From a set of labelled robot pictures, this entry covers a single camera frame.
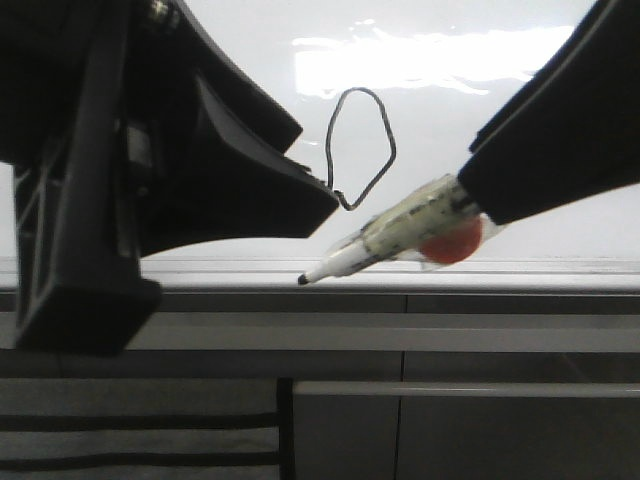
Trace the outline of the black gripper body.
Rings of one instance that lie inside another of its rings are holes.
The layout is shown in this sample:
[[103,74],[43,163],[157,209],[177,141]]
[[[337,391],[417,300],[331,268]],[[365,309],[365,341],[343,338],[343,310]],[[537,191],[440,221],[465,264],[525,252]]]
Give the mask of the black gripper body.
[[146,133],[156,173],[189,149],[200,23],[183,1],[4,1],[1,161],[36,169],[80,135],[105,156],[114,125],[136,161]]

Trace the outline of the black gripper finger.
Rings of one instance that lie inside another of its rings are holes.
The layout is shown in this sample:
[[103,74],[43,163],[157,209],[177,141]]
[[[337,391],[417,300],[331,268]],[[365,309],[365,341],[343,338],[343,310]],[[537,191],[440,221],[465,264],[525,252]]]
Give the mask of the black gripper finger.
[[287,150],[302,129],[182,1],[148,1],[134,32],[134,122],[151,167],[141,252],[207,241],[306,238],[336,196]]
[[131,5],[104,1],[63,106],[31,166],[14,170],[18,250],[15,345],[112,356],[158,305],[139,266],[126,179],[125,66]]
[[639,181],[639,4],[597,1],[457,175],[503,225]]

